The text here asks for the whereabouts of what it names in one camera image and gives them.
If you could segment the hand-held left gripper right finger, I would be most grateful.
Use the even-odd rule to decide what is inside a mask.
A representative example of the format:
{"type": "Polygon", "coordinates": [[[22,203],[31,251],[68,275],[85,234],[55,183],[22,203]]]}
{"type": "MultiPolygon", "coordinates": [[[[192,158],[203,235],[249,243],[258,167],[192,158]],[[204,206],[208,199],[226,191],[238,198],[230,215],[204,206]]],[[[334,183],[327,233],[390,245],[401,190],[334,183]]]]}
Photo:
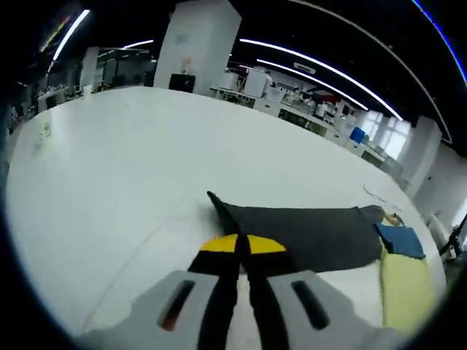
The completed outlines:
{"type": "Polygon", "coordinates": [[[398,349],[402,337],[374,327],[352,301],[312,271],[301,271],[278,242],[246,237],[250,302],[265,349],[398,349]]]}

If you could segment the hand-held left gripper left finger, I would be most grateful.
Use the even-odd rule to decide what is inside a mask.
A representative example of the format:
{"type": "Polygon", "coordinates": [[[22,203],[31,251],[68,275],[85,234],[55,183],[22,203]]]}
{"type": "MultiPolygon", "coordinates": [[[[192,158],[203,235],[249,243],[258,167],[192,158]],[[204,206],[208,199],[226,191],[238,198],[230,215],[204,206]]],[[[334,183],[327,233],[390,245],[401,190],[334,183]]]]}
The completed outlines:
{"type": "Polygon", "coordinates": [[[237,301],[236,234],[213,238],[186,271],[135,299],[130,314],[80,336],[81,349],[224,349],[237,301]]]}

